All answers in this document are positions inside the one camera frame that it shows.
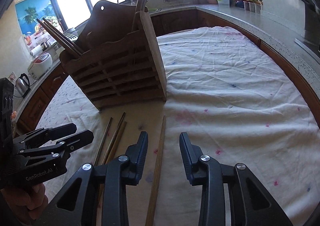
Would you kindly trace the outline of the person's left hand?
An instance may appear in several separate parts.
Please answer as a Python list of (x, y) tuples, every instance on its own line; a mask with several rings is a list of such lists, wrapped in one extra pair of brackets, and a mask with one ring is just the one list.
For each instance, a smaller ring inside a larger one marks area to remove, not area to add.
[(33, 225), (48, 205), (43, 183), (37, 184), (31, 190), (4, 188), (1, 193), (7, 205), (23, 225)]

